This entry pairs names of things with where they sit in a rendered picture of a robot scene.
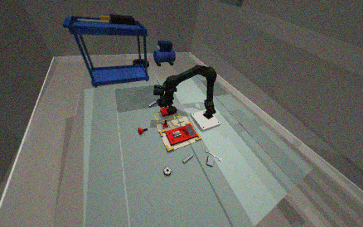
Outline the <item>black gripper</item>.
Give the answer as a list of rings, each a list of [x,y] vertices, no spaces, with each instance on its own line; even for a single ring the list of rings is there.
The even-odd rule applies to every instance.
[[[173,98],[173,97],[172,97],[172,98],[167,98],[167,97],[165,96],[165,94],[164,94],[164,98],[167,100],[167,102],[168,102],[168,106],[169,106],[169,107],[167,108],[168,115],[176,113],[176,112],[177,112],[176,107],[175,107],[175,106],[173,106],[173,107],[172,107],[172,104],[173,104],[172,100],[173,100],[174,98]]]

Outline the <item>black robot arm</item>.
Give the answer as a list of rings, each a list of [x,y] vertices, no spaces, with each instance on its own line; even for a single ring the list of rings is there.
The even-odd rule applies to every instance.
[[[214,83],[216,80],[216,72],[213,67],[207,67],[203,65],[196,65],[189,70],[186,70],[179,75],[172,75],[167,77],[166,81],[162,85],[154,85],[153,95],[161,95],[162,98],[157,100],[157,104],[159,107],[165,107],[168,105],[167,100],[164,98],[164,91],[165,96],[167,98],[172,98],[174,92],[177,92],[177,86],[184,80],[191,78],[194,75],[202,75],[206,77],[207,80],[207,97],[204,105],[206,107],[206,112],[203,114],[207,119],[213,118],[212,114],[215,114],[215,107],[213,103],[213,90],[214,90]]]

